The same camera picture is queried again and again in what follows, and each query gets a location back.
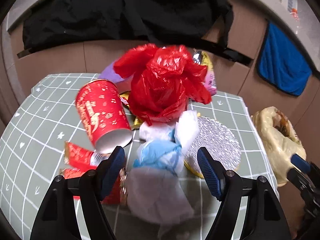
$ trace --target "table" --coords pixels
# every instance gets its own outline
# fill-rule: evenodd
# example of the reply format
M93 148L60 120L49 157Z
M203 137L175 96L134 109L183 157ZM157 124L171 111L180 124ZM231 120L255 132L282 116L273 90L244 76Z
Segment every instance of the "table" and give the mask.
M97 77L94 73L48 75L32 89L0 139L0 208L23 240L30 239L38 208L51 181L60 169L68 167L63 158L64 141L94 150L76 111L75 97L85 83ZM240 176L255 179L264 175L276 191L275 176L241 97L218 91L210 104L190 102L189 109L215 118L234 133L242 151L236 169ZM135 117L127 109L125 112L132 124ZM139 145L139 130L135 130L133 140L124 148L128 172L137 158ZM163 238L203 239L220 203L211 196L205 181L186 168L179 180L195 216L174 226ZM74 204L81 236L83 240L90 239L81 203L75 200ZM243 198L233 240L240 237L245 208L246 198ZM157 239L159 225L144 222L123 207L104 205L103 209L118 240Z

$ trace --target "paper cup rim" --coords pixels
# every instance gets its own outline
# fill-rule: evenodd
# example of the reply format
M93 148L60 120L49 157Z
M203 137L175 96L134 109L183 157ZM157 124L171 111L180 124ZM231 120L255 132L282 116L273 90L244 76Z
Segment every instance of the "paper cup rim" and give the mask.
M133 131L130 128L116 128L102 135L95 142L94 146L97 152L107 154L111 153L116 146L125 147L128 145L132 140L132 137Z
M88 85L88 84L91 84L91 83L96 82L96 81L102 81L102 80L108 81L108 82L112 83L114 86L116 86L116 84L114 84L112 81L110 81L110 80L108 80L108 79L98 78L98 79L94 79L94 80L91 80L91 81L87 82L86 84L84 84L84 85L82 86L82 88L83 88L84 86Z

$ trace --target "white plastic bag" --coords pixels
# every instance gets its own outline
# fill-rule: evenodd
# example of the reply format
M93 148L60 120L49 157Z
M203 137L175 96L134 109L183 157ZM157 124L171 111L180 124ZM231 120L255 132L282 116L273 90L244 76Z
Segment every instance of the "white plastic bag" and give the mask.
M149 126L147 122L143 122L139 129L139 137L144 141L152 141L155 139L174 140L175 125L176 122L154 122Z
M199 133L196 114L181 114L175 125L175 142L153 139L138 148L138 159L125 182L128 207L137 217L160 225L179 224L193 217L194 210L180 187L178 175L184 155Z

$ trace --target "red snack wrapper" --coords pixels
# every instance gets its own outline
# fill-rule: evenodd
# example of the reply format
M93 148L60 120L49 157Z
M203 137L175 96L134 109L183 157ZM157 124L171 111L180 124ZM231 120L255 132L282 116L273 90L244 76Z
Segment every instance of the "red snack wrapper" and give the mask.
M71 179L80 177L85 173L85 171L81 171L79 169L64 169L60 171L60 174L64 176L65 179ZM113 184L112 190L108 196L105 197L105 199L101 202L103 204L107 205L116 205L120 204L120 174L118 175L118 178L116 179L115 183ZM74 199L80 199L79 196L74 196Z
M64 155L66 163L80 169L81 171L88 171L96 169L100 162L109 158L110 154L100 154L83 149L80 146L65 142Z
M132 131L115 84L97 79L85 84L76 96L76 108L90 141L100 153L126 146Z
M207 68L194 63L183 45L138 46L116 61L114 70L124 79L133 75L130 110L149 125L179 118L189 98L203 104L211 101L203 86Z

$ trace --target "plastic wrapper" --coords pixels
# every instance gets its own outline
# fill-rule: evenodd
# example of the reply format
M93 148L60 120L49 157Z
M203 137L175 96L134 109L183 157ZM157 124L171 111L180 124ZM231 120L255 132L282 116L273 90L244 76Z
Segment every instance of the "plastic wrapper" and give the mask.
M175 127L157 126L145 131L147 141L138 148L138 159L126 179L128 207L137 217L164 226L193 217L194 210L180 187L178 174L199 132L196 115L196 111L185 111ZM175 142L170 137L161 139L170 129Z
M81 171L80 169L77 169L77 168L60 170L60 175L63 175L65 179L81 177L84 173L85 171ZM101 203L107 204L107 205L116 205L116 204L122 204L124 206L126 205L126 197L124 196L126 190L124 188L124 182L121 183L121 180L125 179L124 176L126 177L125 170L121 169L118 178L113 184L110 194L106 196Z
M148 125L144 122L139 129L139 138L143 141L152 141L155 139L174 141L174 128L176 122L154 122Z
M109 158L110 154L100 154L83 149L80 146L65 142L65 163L82 171L95 169L100 162Z
M291 156L296 153L305 160L306 151L291 122L274 106L256 112L252 121L266 150L278 187L281 187L288 182L287 173L294 167Z
M124 92L120 95L120 100L122 102L122 104L128 108L130 110L130 106L129 106L129 103L128 103L128 98L129 98L129 95L130 95L130 91L127 91L127 92ZM136 117L134 119L134 122L133 122L133 125L130 125L130 128L133 130L133 129L139 129L140 126L142 125L143 123L143 120L141 120L140 118Z
M124 79L133 75L130 110L149 125L178 119L189 98L204 104L211 101L203 85L207 68L194 63L183 45L138 46L116 61L114 70Z
M206 52L202 51L201 54L201 65L207 67L207 74L205 75L204 87L209 91L209 93L212 96L214 96L217 93L217 84L214 76L213 64Z

